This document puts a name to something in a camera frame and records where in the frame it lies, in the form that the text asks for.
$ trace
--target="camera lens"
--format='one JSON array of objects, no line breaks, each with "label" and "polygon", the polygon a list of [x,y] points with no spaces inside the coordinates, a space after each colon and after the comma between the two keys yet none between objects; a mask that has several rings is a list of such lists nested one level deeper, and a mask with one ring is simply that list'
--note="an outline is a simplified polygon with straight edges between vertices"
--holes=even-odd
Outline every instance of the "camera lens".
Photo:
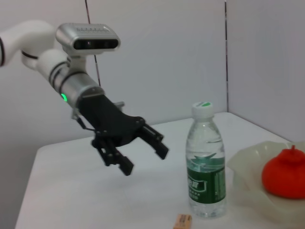
[{"label": "camera lens", "polygon": [[74,43],[74,48],[75,48],[75,49],[82,49],[82,47],[81,47],[81,41],[76,41],[76,42]]},{"label": "camera lens", "polygon": [[108,49],[109,48],[109,42],[104,42],[104,48]]},{"label": "camera lens", "polygon": [[92,48],[92,42],[86,42],[86,49]]}]

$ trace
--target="small wooden block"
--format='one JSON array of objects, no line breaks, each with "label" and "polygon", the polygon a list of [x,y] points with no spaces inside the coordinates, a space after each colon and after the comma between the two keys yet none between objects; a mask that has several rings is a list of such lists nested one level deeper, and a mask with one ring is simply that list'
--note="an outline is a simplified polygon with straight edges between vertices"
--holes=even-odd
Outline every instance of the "small wooden block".
[{"label": "small wooden block", "polygon": [[173,229],[190,229],[192,225],[192,216],[179,214]]}]

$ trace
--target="white wall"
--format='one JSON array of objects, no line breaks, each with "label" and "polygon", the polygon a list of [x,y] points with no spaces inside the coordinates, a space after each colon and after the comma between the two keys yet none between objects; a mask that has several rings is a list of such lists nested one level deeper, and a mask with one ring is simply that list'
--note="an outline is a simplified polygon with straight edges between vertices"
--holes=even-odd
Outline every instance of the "white wall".
[{"label": "white wall", "polygon": [[97,57],[102,87],[125,112],[160,123],[190,117],[196,101],[226,111],[224,0],[88,0],[92,23],[117,32]]},{"label": "white wall", "polygon": [[[1,1],[0,31],[29,19],[59,26],[87,23],[83,0]],[[89,73],[96,78],[94,64]],[[71,109],[38,73],[21,64],[18,53],[0,68],[0,228],[14,228],[31,166],[39,147],[88,136],[70,119]]]},{"label": "white wall", "polygon": [[228,0],[229,109],[305,140],[305,1]]}]

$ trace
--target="red fruit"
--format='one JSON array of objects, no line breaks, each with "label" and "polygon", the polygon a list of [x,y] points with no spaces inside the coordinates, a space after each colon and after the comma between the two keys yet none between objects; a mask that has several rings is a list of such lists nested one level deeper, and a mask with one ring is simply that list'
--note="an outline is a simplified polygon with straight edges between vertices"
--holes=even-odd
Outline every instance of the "red fruit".
[{"label": "red fruit", "polygon": [[265,189],[274,195],[305,198],[305,154],[295,146],[284,149],[265,165],[262,181]]}]

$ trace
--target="green led light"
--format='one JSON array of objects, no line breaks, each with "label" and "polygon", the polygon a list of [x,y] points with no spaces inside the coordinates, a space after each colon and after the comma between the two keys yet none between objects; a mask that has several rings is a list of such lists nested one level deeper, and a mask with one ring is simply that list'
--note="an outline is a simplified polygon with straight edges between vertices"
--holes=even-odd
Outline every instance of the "green led light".
[{"label": "green led light", "polygon": [[65,94],[61,94],[62,98],[64,99],[64,101],[67,101],[67,97]]}]

